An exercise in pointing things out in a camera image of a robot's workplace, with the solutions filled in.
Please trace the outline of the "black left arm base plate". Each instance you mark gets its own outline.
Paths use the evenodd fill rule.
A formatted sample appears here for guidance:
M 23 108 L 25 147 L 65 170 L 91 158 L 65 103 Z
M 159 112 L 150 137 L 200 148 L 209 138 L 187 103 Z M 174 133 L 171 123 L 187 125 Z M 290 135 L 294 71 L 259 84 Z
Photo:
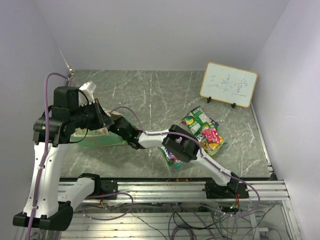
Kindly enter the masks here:
M 98 193 L 93 193 L 87 196 L 86 200 L 93 199 L 104 199 L 104 200 L 115 200 L 117 196 L 115 193 L 118 192 L 118 184 L 114 180 L 101 180 L 101 190 Z

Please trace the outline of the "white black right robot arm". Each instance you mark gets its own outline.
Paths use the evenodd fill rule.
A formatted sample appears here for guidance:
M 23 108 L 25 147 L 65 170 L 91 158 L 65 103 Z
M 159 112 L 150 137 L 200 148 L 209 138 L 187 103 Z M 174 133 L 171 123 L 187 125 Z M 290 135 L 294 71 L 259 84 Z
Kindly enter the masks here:
M 237 194 L 243 198 L 248 196 L 245 183 L 210 157 L 198 139 L 178 125 L 173 124 L 169 129 L 162 131 L 143 131 L 135 128 L 124 117 L 120 117 L 109 130 L 122 137 L 133 149 L 165 147 L 178 160 L 201 166 L 210 173 L 213 179 L 211 187 L 218 199 L 234 198 Z

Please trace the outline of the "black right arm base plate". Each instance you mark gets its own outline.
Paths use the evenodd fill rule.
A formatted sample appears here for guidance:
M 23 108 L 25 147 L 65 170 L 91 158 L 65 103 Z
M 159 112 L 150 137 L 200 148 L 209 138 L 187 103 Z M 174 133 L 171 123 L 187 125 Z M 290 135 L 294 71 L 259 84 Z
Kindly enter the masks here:
M 249 191 L 244 183 L 231 180 L 231 183 L 225 186 L 218 185 L 214 180 L 207 181 L 202 189 L 207 199 L 248 199 Z

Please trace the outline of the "small whiteboard yellow frame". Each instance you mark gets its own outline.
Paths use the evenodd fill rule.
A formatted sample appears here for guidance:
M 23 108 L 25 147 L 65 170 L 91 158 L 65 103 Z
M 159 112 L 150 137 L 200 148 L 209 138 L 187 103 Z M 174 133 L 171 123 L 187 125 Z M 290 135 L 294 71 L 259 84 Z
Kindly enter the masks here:
M 258 74 L 215 62 L 206 66 L 200 96 L 242 108 L 251 105 Z

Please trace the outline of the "red pink snack packet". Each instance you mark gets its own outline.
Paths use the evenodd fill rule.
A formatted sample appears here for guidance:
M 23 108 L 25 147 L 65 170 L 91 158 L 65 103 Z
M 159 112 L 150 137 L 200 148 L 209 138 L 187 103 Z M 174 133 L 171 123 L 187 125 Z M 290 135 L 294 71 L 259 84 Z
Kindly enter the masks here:
M 206 128 L 201 130 L 201 133 L 205 136 L 208 142 L 219 144 L 221 142 L 218 131 L 213 128 Z

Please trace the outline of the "aluminium mounting rail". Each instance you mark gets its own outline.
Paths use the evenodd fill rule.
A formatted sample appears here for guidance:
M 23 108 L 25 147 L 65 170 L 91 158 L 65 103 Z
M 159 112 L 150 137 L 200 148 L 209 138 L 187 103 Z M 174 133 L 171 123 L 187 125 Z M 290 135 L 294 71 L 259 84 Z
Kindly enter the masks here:
M 71 202 L 75 208 L 81 203 L 211 203 L 286 201 L 289 193 L 282 181 L 252 181 L 240 184 L 237 193 L 218 194 L 213 183 L 204 181 L 181 182 L 115 182 L 106 183 L 107 190 L 100 195 L 92 193 L 93 182 L 60 182 L 55 192 L 47 190 L 38 195 L 38 204 L 50 209 L 59 202 Z

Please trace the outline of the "teal red Fox's packet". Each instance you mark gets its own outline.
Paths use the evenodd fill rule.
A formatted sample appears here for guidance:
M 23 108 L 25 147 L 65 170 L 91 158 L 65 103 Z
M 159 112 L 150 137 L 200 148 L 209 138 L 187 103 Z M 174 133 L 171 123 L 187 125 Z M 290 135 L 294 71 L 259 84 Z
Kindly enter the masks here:
M 174 167 L 176 168 L 176 169 L 179 169 L 181 166 L 183 166 L 185 163 L 183 162 L 183 161 L 181 161 L 181 160 L 174 160 L 173 161 L 173 165 L 174 165 Z

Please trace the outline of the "purple Fox's candy packet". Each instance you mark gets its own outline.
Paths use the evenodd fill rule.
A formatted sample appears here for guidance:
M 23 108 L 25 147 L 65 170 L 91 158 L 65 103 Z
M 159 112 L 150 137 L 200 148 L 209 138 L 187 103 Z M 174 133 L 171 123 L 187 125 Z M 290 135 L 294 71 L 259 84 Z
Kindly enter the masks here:
M 211 121 L 212 124 L 214 125 L 215 129 L 216 129 L 217 131 L 219 131 L 219 123 L 216 122 L 215 120 L 213 120 L 212 118 L 210 118 L 210 121 Z

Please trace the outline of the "purple berries Fox's packet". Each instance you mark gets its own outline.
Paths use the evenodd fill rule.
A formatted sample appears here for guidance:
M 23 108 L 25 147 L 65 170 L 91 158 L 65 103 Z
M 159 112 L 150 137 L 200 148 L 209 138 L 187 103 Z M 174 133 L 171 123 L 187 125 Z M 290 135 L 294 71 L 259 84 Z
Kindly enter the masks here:
M 175 155 L 173 155 L 167 148 L 164 147 L 163 152 L 167 161 L 173 162 L 174 160 L 178 160 L 178 158 Z

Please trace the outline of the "green Fox's candy packet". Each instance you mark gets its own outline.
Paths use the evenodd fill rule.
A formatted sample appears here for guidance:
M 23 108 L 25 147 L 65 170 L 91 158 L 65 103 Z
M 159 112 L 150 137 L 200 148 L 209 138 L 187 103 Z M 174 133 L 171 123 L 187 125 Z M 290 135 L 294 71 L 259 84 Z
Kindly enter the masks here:
M 205 128 L 214 126 L 212 120 L 203 111 L 201 106 L 192 109 L 182 120 L 181 123 L 188 127 L 192 134 L 202 131 Z

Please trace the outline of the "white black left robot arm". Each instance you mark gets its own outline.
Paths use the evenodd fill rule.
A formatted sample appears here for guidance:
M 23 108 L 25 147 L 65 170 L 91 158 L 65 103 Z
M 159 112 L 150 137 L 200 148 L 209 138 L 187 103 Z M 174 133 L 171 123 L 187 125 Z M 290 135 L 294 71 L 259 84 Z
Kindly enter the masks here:
M 65 231 L 74 210 L 88 196 L 98 198 L 102 193 L 101 178 L 83 173 L 69 190 L 58 195 L 63 158 L 71 135 L 77 129 L 87 131 L 106 128 L 114 123 L 94 98 L 94 86 L 61 86 L 53 93 L 53 105 L 46 106 L 33 125 L 34 169 L 29 197 L 23 211 L 13 217 L 17 227 Z

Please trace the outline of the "green printed paper bag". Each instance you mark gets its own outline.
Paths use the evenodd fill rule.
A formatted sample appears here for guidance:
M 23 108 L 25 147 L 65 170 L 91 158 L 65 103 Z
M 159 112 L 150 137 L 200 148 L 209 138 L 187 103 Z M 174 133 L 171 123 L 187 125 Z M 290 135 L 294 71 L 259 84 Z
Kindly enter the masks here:
M 106 111 L 111 115 L 114 124 L 109 128 L 97 130 L 81 129 L 76 127 L 70 136 L 70 144 L 78 144 L 82 148 L 93 149 L 110 146 L 125 145 L 128 141 L 135 141 L 141 130 L 134 126 L 116 110 Z

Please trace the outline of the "yellow green Fox's packet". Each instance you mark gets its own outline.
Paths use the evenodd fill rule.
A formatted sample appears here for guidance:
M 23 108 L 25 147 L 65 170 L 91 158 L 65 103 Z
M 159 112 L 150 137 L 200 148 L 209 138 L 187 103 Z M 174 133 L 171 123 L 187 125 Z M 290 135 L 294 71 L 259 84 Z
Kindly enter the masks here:
M 219 136 L 220 143 L 208 141 L 203 133 L 198 134 L 196 138 L 199 141 L 202 148 L 204 149 L 204 151 L 210 157 L 213 157 L 219 151 L 219 149 L 226 144 L 225 140 L 221 136 Z
M 166 149 L 164 146 L 159 147 L 159 150 L 163 154 L 167 164 L 169 166 L 173 165 L 176 160 L 175 156 L 168 149 Z

